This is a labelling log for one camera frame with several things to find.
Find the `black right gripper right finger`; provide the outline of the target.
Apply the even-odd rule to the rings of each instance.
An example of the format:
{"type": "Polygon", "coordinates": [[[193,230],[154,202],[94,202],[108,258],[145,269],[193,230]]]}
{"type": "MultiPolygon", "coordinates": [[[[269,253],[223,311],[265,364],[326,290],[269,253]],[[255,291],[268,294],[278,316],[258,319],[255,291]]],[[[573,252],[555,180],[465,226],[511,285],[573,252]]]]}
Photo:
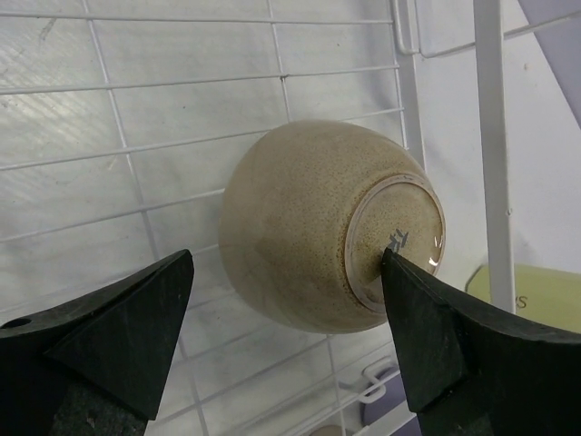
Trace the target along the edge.
{"type": "Polygon", "coordinates": [[[462,292],[391,250],[381,282],[425,435],[577,435],[580,336],[462,292]]]}

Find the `pale yellow mug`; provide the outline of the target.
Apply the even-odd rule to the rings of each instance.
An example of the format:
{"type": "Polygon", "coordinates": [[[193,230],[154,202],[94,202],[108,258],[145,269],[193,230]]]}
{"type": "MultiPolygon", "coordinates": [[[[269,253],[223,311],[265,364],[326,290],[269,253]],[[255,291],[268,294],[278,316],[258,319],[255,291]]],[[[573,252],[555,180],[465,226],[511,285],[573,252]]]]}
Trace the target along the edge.
{"type": "Polygon", "coordinates": [[[525,264],[514,267],[516,315],[580,333],[580,274],[525,264]]]}

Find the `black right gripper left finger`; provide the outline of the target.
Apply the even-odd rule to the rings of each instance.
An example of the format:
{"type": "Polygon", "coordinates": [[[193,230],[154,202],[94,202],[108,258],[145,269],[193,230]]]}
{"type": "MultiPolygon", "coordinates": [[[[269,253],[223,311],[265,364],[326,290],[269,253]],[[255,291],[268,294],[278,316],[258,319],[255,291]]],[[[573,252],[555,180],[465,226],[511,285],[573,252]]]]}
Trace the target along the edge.
{"type": "Polygon", "coordinates": [[[142,435],[156,419],[190,300],[180,250],[1,326],[4,435],[142,435]]]}

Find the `beige floral ceramic bowl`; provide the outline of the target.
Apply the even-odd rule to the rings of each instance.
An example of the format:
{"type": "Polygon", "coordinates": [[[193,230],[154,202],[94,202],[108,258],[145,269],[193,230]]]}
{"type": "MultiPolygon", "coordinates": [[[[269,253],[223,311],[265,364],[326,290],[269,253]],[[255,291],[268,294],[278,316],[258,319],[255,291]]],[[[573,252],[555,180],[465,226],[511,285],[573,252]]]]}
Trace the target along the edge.
{"type": "Polygon", "coordinates": [[[219,249],[232,288],[259,314],[299,330],[383,324],[383,253],[431,274],[443,257],[445,217],[423,168],[355,124],[302,120],[269,131],[222,199],[219,249]]]}

